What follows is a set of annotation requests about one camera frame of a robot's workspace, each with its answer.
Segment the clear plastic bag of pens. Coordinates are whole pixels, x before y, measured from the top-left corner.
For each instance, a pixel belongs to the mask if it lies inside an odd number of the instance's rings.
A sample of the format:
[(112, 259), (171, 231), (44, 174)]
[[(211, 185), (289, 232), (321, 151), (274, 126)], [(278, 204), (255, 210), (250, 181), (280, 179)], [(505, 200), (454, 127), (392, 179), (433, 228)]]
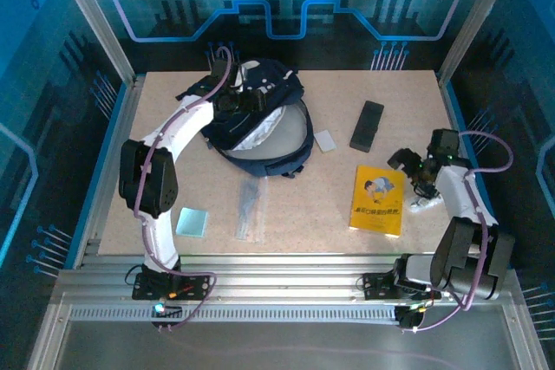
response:
[(265, 233), (268, 178), (248, 177), (239, 188), (238, 222), (235, 238), (241, 242), (262, 244)]

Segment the aluminium frame post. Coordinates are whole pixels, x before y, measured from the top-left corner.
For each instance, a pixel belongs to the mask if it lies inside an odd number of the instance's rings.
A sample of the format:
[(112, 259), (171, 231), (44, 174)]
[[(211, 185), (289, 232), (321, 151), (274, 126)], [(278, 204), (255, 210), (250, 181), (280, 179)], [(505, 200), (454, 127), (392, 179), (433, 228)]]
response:
[(97, 0), (75, 0), (122, 82), (133, 86), (136, 74)]
[(461, 26), (459, 34), (447, 52), (438, 73), (438, 85), (445, 88), (450, 82), (455, 70), (459, 67), (465, 53), (471, 46), (482, 24), (491, 13), (497, 0), (475, 0), (467, 18)]

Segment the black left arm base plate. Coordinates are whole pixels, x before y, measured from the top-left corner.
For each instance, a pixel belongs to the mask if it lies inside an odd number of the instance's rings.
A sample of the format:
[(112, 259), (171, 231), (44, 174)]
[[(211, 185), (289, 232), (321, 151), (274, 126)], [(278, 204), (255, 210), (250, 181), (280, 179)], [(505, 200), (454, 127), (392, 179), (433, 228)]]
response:
[(136, 301), (202, 301), (210, 288), (209, 276), (176, 276), (167, 273), (139, 273), (132, 289)]

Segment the small black controller with LED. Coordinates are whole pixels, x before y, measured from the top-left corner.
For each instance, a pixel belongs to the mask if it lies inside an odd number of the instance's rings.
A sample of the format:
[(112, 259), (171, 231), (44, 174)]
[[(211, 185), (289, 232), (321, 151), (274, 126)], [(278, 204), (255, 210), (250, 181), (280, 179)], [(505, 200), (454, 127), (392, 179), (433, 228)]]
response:
[(153, 320), (181, 320), (183, 308), (180, 305), (168, 305), (157, 302), (152, 307), (151, 318)]
[(421, 306), (396, 306), (395, 319), (397, 322), (397, 326), (400, 329), (408, 330), (418, 328), (424, 320), (425, 312), (426, 308)]

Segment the small white item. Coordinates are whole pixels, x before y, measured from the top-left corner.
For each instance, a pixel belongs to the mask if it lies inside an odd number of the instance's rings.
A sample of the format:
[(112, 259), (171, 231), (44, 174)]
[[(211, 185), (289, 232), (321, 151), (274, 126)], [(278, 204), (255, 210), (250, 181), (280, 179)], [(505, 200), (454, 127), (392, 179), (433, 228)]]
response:
[(441, 195), (434, 197), (434, 198), (424, 198), (424, 197), (414, 197), (411, 199), (408, 205), (408, 211), (411, 213), (420, 213), (428, 210), (430, 208), (435, 207), (438, 204), (443, 202), (443, 198)]

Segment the navy blue student backpack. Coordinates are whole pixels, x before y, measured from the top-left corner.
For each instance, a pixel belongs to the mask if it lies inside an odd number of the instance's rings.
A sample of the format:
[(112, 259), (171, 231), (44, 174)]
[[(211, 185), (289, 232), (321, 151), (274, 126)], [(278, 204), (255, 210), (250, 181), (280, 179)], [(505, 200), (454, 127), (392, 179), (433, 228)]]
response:
[[(254, 177), (293, 178), (304, 168), (314, 143), (314, 130), (297, 72), (273, 59), (257, 59), (261, 65), (247, 74), (239, 109), (220, 113), (201, 134), (208, 144), (237, 168)], [(256, 100), (247, 88), (268, 87), (264, 111), (247, 111)]]

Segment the steel sheet panel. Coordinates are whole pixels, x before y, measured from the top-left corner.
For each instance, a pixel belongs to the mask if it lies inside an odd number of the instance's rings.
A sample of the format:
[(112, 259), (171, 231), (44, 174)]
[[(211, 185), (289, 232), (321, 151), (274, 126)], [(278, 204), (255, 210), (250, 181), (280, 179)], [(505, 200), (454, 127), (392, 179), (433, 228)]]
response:
[(555, 370), (524, 304), (435, 306), (416, 331), (368, 323), (72, 321), (48, 308), (25, 370)]

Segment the light teal square note pad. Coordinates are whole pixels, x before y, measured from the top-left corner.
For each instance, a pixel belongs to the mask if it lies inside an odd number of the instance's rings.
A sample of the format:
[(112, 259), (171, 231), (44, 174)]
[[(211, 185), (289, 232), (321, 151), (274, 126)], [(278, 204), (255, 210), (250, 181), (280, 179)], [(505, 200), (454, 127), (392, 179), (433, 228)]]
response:
[(202, 238), (205, 235), (207, 219), (207, 211), (182, 208), (176, 227), (176, 235)]

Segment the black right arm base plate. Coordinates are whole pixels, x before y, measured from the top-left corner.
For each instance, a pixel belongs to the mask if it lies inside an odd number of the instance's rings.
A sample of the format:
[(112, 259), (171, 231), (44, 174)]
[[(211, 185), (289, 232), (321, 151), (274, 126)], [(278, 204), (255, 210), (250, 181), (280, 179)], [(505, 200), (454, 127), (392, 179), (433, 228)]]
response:
[(425, 284), (399, 277), (393, 271), (363, 274), (362, 292), (366, 301), (425, 301), (431, 299), (431, 292), (427, 290)]

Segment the aluminium side rail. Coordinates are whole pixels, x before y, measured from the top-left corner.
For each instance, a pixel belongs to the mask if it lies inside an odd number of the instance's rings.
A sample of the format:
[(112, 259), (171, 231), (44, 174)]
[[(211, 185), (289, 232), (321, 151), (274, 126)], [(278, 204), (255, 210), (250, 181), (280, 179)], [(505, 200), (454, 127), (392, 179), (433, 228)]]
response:
[(104, 231), (118, 181), (121, 145), (131, 133), (145, 79), (145, 75), (138, 75), (133, 86), (121, 87), (75, 227), (64, 269), (78, 268), (89, 239), (100, 236)]
[[(460, 153), (461, 155), (469, 160), (470, 174), (473, 176), (474, 183), (476, 184), (477, 192), (480, 194), (481, 200), (484, 204), (484, 210), (486, 210), (491, 216), (495, 214), (493, 205), (489, 194), (486, 190), (486, 184), (484, 181), (484, 176), (486, 174), (497, 174), (507, 171), (513, 164), (514, 153), (511, 147), (500, 137), (498, 137), (494, 132), (488, 132), (484, 130), (468, 129), (467, 123), (464, 121), (462, 111), (460, 109), (460, 104), (454, 93), (454, 89), (449, 81), (447, 85), (440, 87), (441, 96), (444, 101), (444, 106), (447, 110), (447, 116), (449, 118), (450, 124), (454, 130), (460, 134)], [(479, 167), (477, 153), (474, 151), (473, 142), (471, 137), (481, 137), (483, 140), (480, 142), (483, 144), (496, 143), (501, 149), (505, 151), (506, 162), (501, 166), (482, 166)]]

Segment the aluminium front beam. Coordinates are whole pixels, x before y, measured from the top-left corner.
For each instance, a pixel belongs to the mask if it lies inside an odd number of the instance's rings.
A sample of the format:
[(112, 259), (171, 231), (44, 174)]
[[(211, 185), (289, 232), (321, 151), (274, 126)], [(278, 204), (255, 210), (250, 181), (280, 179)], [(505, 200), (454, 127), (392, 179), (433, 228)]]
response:
[[(180, 261), (186, 273), (216, 274), (217, 282), (209, 299), (222, 304), (361, 304), (364, 297), (356, 289), (359, 276), (366, 272), (387, 272), (394, 255), (345, 254), (256, 254), (191, 255)], [(85, 255), (78, 268), (60, 271), (52, 296), (53, 303), (126, 303), (131, 287), (124, 275), (142, 256)]]

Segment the yellow illustrated book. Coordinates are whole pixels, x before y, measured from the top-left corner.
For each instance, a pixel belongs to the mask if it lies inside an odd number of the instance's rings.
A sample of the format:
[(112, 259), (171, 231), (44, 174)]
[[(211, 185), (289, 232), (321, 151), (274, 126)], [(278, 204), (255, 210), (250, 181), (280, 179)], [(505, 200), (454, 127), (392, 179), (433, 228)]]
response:
[(401, 172), (358, 166), (349, 227), (398, 238), (402, 233), (404, 184)]

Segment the black pencil case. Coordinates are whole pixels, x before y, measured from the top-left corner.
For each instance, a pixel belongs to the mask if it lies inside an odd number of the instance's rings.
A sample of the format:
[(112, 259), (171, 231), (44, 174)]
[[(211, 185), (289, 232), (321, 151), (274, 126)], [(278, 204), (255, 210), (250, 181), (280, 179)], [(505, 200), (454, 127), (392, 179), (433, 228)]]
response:
[(374, 142), (384, 110), (383, 104), (366, 101), (359, 115), (349, 146), (368, 153)]

